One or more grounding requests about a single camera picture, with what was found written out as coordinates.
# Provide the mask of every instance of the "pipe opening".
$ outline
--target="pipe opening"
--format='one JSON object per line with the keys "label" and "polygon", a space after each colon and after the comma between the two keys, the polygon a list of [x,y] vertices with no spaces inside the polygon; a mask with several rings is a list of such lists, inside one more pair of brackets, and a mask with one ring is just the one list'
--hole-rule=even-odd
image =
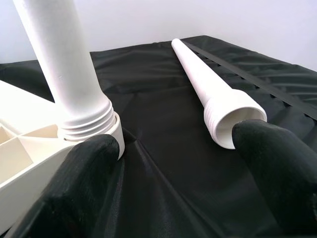
{"label": "pipe opening", "polygon": [[248,119],[260,119],[266,121],[266,116],[256,108],[240,108],[225,115],[216,129],[216,138],[224,148],[234,149],[232,141],[232,128],[235,124]]}

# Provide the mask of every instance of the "white plastic part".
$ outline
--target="white plastic part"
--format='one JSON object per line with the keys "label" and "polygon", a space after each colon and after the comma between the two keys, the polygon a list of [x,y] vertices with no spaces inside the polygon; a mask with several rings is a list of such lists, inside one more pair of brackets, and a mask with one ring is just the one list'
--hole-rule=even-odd
{"label": "white plastic part", "polygon": [[[58,110],[58,135],[85,140],[121,124],[101,91],[72,0],[14,0]],[[123,138],[118,139],[123,153]]]}
{"label": "white plastic part", "polygon": [[[0,81],[0,234],[30,208],[80,142],[58,138],[55,114],[54,103]],[[124,146],[120,117],[114,117],[107,133]]]}
{"label": "white plastic part", "polygon": [[179,39],[172,41],[172,47],[205,108],[205,124],[218,145],[234,149],[232,128],[236,123],[267,120],[257,102],[247,93],[232,89]]}

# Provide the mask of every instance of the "black strap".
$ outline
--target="black strap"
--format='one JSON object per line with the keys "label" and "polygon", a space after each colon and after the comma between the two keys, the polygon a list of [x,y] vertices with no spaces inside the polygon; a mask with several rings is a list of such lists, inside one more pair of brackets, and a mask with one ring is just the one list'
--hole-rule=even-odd
{"label": "black strap", "polygon": [[304,103],[304,102],[294,98],[293,96],[291,96],[287,93],[284,93],[283,91],[267,84],[266,82],[262,81],[261,79],[247,73],[246,71],[243,71],[242,69],[224,61],[223,59],[220,59],[219,57],[217,57],[209,52],[206,52],[206,51],[204,51],[196,46],[193,46],[192,44],[189,44],[185,41],[183,41],[183,42],[191,50],[193,50],[193,51],[203,55],[204,57],[210,59],[211,61],[229,69],[230,71],[239,75],[243,79],[246,79],[249,82],[253,83],[256,87],[264,89],[270,95],[282,100],[287,105],[290,105],[290,106],[297,108],[298,110],[303,112],[306,116],[317,121],[317,110],[315,108],[311,107],[309,104]]}

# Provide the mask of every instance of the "white wall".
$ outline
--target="white wall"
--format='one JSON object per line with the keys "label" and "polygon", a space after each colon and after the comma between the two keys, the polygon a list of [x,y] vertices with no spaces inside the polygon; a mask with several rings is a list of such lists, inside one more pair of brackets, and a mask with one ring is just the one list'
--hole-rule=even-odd
{"label": "white wall", "polygon": [[[210,35],[317,71],[316,0],[75,0],[90,51]],[[0,63],[35,54],[0,1]]]}

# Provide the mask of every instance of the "tapered white tube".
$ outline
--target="tapered white tube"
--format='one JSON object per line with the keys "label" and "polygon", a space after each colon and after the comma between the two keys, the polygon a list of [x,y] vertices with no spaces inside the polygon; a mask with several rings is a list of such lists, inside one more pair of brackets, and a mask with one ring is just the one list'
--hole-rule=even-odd
{"label": "tapered white tube", "polygon": [[119,116],[100,89],[73,1],[14,4],[59,110],[59,136],[81,141],[114,126],[122,131]]}
{"label": "tapered white tube", "polygon": [[233,126],[246,119],[266,121],[264,109],[243,91],[232,89],[179,39],[172,47],[204,106],[205,124],[213,140],[234,149]]}

